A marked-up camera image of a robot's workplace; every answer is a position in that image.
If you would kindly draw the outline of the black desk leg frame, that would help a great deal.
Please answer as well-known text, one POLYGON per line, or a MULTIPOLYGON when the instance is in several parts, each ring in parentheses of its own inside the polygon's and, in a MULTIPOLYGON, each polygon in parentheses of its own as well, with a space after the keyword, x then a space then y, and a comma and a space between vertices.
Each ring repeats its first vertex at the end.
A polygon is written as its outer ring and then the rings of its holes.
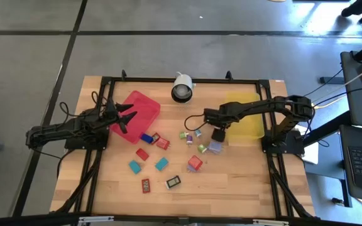
POLYGON ((330 135, 333 136, 334 141, 336 142, 335 146, 321 149, 318 152, 318 163, 311 166, 308 172, 314 175, 338 179, 341 184, 343 199, 332 198, 331 201, 336 205, 351 208, 353 205, 348 190, 348 179, 345 171, 346 167, 344 164, 341 142, 338 140, 339 136, 334 136, 334 134, 339 131, 341 125, 351 125, 351 115, 349 111, 342 113, 331 121, 304 135, 303 145, 306 148, 325 137, 329 137, 330 135))

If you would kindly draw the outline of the dark grey desk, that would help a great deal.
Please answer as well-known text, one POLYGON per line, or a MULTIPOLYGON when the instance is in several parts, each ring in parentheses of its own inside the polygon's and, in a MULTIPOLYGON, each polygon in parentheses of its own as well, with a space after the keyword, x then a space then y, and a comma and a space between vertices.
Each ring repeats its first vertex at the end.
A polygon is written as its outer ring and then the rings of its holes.
MULTIPOLYGON (((344 81, 349 82, 362 73, 362 63, 353 59, 350 52, 340 53, 344 81)), ((362 76, 346 85, 351 123, 362 126, 362 76)))

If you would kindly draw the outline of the black digital display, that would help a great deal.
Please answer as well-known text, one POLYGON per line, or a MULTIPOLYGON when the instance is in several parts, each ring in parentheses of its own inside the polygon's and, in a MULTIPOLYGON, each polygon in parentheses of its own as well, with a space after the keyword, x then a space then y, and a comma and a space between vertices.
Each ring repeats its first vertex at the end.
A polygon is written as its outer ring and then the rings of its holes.
POLYGON ((173 178, 171 178, 167 181, 169 182, 170 189, 173 188, 174 186, 181 184, 181 180, 180 180, 179 176, 174 176, 173 178))

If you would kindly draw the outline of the red translucent plastic bin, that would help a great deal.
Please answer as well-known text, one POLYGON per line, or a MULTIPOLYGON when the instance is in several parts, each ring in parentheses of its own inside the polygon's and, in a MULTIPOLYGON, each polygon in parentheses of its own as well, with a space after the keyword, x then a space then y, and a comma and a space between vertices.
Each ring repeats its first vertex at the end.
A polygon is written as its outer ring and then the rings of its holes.
POLYGON ((148 130, 160 114, 161 106, 158 102, 136 90, 128 95, 123 104, 133 104, 133 106, 121 112, 119 114, 120 116, 125 116, 134 111, 136 111, 137 114, 126 125, 126 134, 122 133, 118 124, 112 124, 110 130, 128 142, 136 144, 140 140, 141 135, 148 130))

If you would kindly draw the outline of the black aluminium table frame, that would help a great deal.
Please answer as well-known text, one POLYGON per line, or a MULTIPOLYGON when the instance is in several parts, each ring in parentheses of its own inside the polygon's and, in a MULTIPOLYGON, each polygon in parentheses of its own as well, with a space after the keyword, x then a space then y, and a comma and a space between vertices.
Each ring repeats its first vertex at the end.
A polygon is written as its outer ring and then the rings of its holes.
POLYGON ((169 141, 167 149, 118 133, 109 135, 97 176, 93 214, 170 217, 273 218, 276 215, 266 155, 257 139, 228 136, 219 154, 200 153, 213 128, 203 121, 229 94, 248 95, 252 84, 116 82, 113 99, 138 91, 158 102, 160 113, 147 130, 169 141))

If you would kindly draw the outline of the black floor foot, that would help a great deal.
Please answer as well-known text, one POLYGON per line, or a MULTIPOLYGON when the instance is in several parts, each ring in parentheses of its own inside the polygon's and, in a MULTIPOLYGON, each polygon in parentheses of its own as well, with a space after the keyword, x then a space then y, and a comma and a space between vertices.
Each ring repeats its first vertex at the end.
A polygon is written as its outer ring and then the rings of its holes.
POLYGON ((343 77, 320 77, 319 81, 321 84, 333 84, 333 85, 342 85, 345 83, 343 77))

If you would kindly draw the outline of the yellow translucent plastic bin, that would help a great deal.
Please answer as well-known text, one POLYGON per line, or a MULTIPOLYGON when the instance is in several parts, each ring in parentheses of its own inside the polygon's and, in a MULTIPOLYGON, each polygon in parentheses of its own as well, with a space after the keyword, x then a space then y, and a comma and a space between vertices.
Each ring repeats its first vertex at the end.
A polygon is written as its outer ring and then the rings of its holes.
MULTIPOLYGON (((256 102, 260 96, 254 92, 228 92, 226 102, 256 102)), ((240 142, 249 139, 261 139, 265 135, 261 114, 245 116, 237 123, 232 123, 227 129, 226 137, 229 142, 240 142)))

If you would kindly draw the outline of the black frame crossbeam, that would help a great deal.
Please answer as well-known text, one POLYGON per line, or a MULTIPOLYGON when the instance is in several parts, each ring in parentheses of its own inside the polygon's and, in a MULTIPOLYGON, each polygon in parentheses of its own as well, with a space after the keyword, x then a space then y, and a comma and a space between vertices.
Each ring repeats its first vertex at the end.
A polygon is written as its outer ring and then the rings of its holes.
POLYGON ((362 226, 358 223, 334 222, 319 218, 241 218, 241 217, 160 217, 133 215, 89 215, 87 212, 49 213, 0 218, 0 226, 62 226, 92 222, 160 222, 187 225, 190 223, 230 223, 267 226, 362 226))

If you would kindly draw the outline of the red wall charger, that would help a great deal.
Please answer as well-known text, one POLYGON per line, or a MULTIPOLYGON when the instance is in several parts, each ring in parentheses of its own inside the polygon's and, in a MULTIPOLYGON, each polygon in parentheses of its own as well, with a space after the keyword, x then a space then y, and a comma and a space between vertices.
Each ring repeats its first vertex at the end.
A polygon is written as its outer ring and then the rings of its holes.
POLYGON ((164 138, 159 138, 156 142, 156 145, 161 149, 167 150, 170 146, 170 141, 164 138))
POLYGON ((200 167, 203 164, 203 161, 200 160, 197 156, 193 155, 189 160, 188 164, 193 166, 196 170, 200 170, 200 167))

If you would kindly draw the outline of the teal small box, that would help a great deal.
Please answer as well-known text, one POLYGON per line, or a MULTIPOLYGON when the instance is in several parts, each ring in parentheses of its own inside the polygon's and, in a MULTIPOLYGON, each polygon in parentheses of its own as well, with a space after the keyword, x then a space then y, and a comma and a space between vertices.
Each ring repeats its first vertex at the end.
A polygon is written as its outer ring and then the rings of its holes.
POLYGON ((168 165, 168 159, 163 157, 156 163, 155 168, 158 171, 163 171, 167 167, 167 165, 168 165))
POLYGON ((135 161, 132 160, 128 163, 128 166, 131 168, 134 174, 138 174, 141 171, 141 166, 135 161))

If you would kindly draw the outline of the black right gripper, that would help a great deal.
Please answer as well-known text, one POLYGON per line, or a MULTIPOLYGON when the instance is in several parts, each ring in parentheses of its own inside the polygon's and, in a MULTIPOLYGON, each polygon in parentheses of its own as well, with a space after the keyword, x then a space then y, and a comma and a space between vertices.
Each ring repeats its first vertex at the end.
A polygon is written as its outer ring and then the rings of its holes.
POLYGON ((221 114, 216 109, 204 109, 204 122, 219 128, 214 128, 212 139, 217 142, 223 142, 225 140, 225 130, 222 127, 228 127, 232 122, 233 118, 228 115, 221 114))

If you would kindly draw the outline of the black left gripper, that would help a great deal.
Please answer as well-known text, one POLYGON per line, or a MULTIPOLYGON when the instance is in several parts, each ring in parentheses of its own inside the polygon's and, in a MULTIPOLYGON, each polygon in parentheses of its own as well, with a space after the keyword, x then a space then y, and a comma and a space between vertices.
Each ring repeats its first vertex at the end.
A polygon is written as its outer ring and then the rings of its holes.
POLYGON ((133 104, 119 104, 114 103, 112 100, 108 100, 104 107, 98 109, 98 118, 96 122, 96 128, 102 129, 110 126, 111 124, 119 124, 120 130, 123 134, 127 134, 126 126, 132 120, 132 118, 138 113, 134 111, 132 113, 119 116, 118 112, 124 112, 133 107, 133 104))

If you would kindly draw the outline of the white paper sheet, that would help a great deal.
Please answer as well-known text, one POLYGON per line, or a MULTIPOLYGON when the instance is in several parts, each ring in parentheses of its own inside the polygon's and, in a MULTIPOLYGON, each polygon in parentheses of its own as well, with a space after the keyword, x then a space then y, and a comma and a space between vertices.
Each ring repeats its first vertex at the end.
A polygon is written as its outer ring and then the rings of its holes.
POLYGON ((318 164, 319 162, 319 143, 315 142, 304 148, 304 154, 300 155, 305 162, 318 164))

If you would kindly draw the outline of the red small box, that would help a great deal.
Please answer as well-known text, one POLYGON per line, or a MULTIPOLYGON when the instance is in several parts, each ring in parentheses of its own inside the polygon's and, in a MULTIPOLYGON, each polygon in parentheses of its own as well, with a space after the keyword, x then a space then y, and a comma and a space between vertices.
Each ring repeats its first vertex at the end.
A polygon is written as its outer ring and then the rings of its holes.
POLYGON ((149 154, 142 148, 139 148, 136 151, 137 156, 139 156, 143 161, 146 161, 149 158, 149 154))

